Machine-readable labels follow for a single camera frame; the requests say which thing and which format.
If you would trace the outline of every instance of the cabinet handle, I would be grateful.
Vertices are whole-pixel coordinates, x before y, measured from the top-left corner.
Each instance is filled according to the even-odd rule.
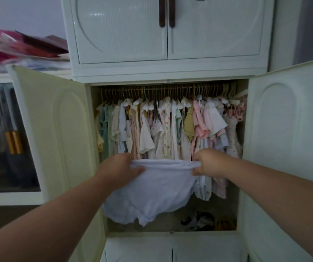
[[[159,0],[159,26],[164,27],[166,25],[166,12],[165,12],[165,0]]]
[[[176,21],[176,0],[169,0],[169,25],[175,27]]]

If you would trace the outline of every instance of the glass cabinet door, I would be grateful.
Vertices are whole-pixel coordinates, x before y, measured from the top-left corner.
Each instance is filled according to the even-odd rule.
[[[0,192],[40,191],[13,84],[0,84]]]

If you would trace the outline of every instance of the clothes rail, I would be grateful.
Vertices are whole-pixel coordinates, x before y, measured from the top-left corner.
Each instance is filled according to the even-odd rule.
[[[102,86],[102,102],[117,102],[126,98],[137,100],[162,100],[169,96],[171,99],[181,100],[183,97],[195,99],[202,97],[222,96],[232,98],[236,93],[236,82],[231,83],[192,83],[146,86]]]

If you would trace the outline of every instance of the hand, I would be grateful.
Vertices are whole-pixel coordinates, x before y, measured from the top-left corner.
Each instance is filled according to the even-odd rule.
[[[201,166],[193,170],[193,175],[206,175],[210,177],[225,177],[225,173],[237,160],[215,149],[203,149],[194,154],[194,161],[201,161]]]
[[[133,155],[131,153],[119,153],[110,156],[98,167],[96,176],[104,179],[112,191],[122,188],[145,171],[144,167],[131,169],[132,160]]]

